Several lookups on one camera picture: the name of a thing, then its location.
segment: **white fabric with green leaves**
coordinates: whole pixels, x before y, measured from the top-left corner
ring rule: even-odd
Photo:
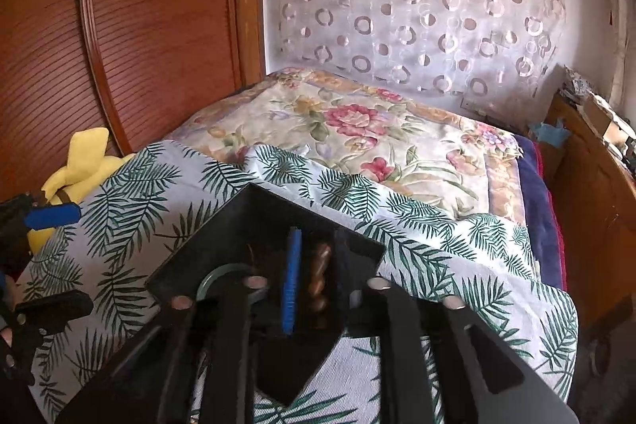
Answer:
[[[81,221],[58,229],[27,267],[19,280],[26,300],[76,288],[95,304],[37,350],[31,392],[49,422],[157,312],[145,279],[249,182],[382,242],[381,275],[418,297],[458,294],[567,397],[576,311],[566,293],[535,280],[524,228],[492,215],[454,221],[364,177],[266,145],[250,149],[245,168],[173,141],[150,145],[82,202]],[[434,362],[427,342],[422,346],[441,422]],[[258,398],[255,423],[376,423],[378,352],[375,339],[341,338],[292,406]]]

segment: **wooden desk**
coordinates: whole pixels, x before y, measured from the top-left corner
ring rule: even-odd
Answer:
[[[551,192],[568,292],[586,327],[636,292],[636,186],[580,114],[555,95],[546,122],[572,132]]]

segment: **floral blanket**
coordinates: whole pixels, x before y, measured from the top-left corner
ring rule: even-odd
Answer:
[[[274,73],[167,138],[229,163],[267,143],[363,174],[453,217],[493,213],[525,225],[513,135],[326,72]]]
[[[146,278],[248,182],[383,243],[381,275],[417,297],[458,294],[567,397],[576,310],[566,293],[533,279],[522,225],[494,215],[457,220],[364,175],[345,175],[271,146],[248,149],[245,158],[241,171],[173,141],[150,145],[82,202],[78,224],[59,228],[34,257],[18,280],[26,300],[77,288],[95,305],[64,333],[45,337],[36,352],[31,392],[49,422],[157,312]],[[434,358],[426,340],[422,347],[436,422],[442,422]],[[375,424],[378,373],[377,340],[342,337],[292,406],[259,398],[254,420]]]

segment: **yellow plush toy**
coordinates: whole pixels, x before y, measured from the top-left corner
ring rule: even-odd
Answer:
[[[66,165],[55,171],[42,186],[51,205],[63,203],[56,195],[60,189],[66,193],[63,198],[68,197],[75,203],[81,202],[95,187],[135,156],[130,154],[122,159],[105,156],[108,135],[107,128],[91,128],[71,137]],[[37,254],[54,231],[54,228],[30,230],[27,238],[31,253]]]

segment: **navy blue blanket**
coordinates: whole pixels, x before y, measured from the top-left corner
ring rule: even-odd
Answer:
[[[517,163],[530,245],[541,267],[541,280],[555,288],[565,289],[563,245],[550,194],[541,176],[540,159],[530,139],[520,135],[515,135],[515,138],[524,150],[524,156],[517,159]]]

